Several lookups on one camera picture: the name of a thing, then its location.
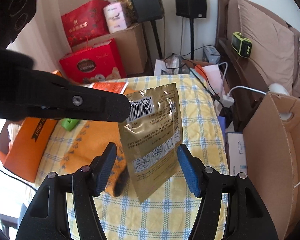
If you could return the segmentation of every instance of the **curtain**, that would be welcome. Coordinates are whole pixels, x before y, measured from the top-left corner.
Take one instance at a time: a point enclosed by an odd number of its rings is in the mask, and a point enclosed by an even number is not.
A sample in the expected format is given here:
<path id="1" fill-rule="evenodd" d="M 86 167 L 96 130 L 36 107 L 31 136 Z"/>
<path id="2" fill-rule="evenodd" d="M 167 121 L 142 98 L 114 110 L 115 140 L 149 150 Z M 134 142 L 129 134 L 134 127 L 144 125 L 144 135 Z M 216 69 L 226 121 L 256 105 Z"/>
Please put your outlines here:
<path id="1" fill-rule="evenodd" d="M 90 0 L 37 0 L 34 18 L 23 28 L 8 49 L 29 55 L 35 60 L 34 69 L 52 72 L 59 69 L 58 61 L 71 53 L 61 15 Z"/>

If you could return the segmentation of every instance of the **screw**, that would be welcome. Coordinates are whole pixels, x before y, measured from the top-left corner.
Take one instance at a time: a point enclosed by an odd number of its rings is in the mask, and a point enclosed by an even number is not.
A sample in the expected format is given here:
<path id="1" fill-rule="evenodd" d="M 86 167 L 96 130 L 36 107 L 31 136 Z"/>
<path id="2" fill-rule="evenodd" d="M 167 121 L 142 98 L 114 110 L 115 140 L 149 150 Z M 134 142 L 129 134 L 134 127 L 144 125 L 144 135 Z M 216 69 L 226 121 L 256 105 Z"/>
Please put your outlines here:
<path id="1" fill-rule="evenodd" d="M 49 174 L 48 174 L 48 178 L 49 179 L 52 179 L 52 178 L 54 178 L 56 176 L 56 173 L 55 172 L 50 172 Z"/>
<path id="2" fill-rule="evenodd" d="M 240 177 L 241 179 L 246 179 L 246 178 L 247 178 L 247 174 L 245 174 L 244 172 L 240 172 L 240 173 L 239 173 L 239 177 Z"/>
<path id="3" fill-rule="evenodd" d="M 213 173 L 213 168 L 211 168 L 211 167 L 205 167 L 204 168 L 204 171 L 206 172 L 206 173 Z"/>
<path id="4" fill-rule="evenodd" d="M 90 170 L 90 166 L 88 166 L 88 165 L 85 165 L 85 166 L 81 167 L 81 171 L 83 171 L 83 172 L 87 172 L 89 170 Z"/>
<path id="5" fill-rule="evenodd" d="M 82 103 L 83 103 L 83 99 L 81 96 L 74 96 L 72 98 L 72 103 L 75 105 L 75 106 L 81 106 Z"/>

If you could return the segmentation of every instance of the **barcode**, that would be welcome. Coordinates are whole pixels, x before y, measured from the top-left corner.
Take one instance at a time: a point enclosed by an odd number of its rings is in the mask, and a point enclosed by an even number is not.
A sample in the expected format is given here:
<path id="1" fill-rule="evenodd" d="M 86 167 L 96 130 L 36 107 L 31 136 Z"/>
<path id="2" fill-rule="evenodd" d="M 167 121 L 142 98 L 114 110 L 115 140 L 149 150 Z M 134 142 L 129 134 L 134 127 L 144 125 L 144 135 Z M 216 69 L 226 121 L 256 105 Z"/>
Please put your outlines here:
<path id="1" fill-rule="evenodd" d="M 127 118 L 127 122 L 133 122 L 143 116 L 153 114 L 153 112 L 154 108 L 152 98 L 142 98 L 131 103 L 130 116 Z"/>
<path id="2" fill-rule="evenodd" d="M 172 103 L 172 113 L 174 114 L 176 112 L 176 103 Z"/>

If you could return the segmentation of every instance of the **green object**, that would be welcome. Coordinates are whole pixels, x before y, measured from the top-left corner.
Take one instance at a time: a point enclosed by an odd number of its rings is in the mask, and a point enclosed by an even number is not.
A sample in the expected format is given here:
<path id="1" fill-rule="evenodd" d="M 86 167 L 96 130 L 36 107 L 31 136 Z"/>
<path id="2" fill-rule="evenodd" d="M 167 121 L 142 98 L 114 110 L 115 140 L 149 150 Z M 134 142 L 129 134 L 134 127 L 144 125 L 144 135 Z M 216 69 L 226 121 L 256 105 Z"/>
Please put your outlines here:
<path id="1" fill-rule="evenodd" d="M 80 120 L 65 118 L 61 120 L 61 126 L 67 131 L 71 131 Z"/>
<path id="2" fill-rule="evenodd" d="M 242 36 L 239 32 L 234 32 L 232 34 L 232 47 L 241 57 L 250 57 L 252 43 L 251 40 Z"/>

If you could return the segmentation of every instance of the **instruction diagram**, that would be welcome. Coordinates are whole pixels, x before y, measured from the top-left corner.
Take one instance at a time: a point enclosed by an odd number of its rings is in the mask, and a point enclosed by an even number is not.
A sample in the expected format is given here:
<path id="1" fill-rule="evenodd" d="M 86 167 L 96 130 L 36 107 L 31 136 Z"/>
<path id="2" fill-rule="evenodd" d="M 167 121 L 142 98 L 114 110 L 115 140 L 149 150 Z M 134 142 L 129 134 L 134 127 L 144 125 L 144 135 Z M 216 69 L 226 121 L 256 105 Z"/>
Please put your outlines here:
<path id="1" fill-rule="evenodd" d="M 134 169 L 136 172 L 144 171 L 151 166 L 150 156 L 147 154 L 143 158 L 133 161 Z"/>
<path id="2" fill-rule="evenodd" d="M 163 144 L 163 147 L 164 147 L 164 155 L 166 155 L 174 147 L 173 137 L 171 137 L 170 139 L 168 139 Z"/>
<path id="3" fill-rule="evenodd" d="M 173 136 L 166 140 L 162 145 L 152 150 L 146 156 L 134 160 L 133 166 L 135 172 L 144 171 L 150 168 L 153 164 L 170 152 L 175 147 L 176 143 L 180 141 L 180 138 L 180 130 L 176 130 Z"/>
<path id="4" fill-rule="evenodd" d="M 157 160 L 162 158 L 163 156 L 163 146 L 160 145 L 156 149 L 154 149 L 152 152 L 150 152 L 150 156 L 152 158 L 152 163 L 155 163 Z"/>
<path id="5" fill-rule="evenodd" d="M 174 144 L 176 144 L 178 141 L 180 141 L 180 130 L 176 130 L 173 135 Z"/>

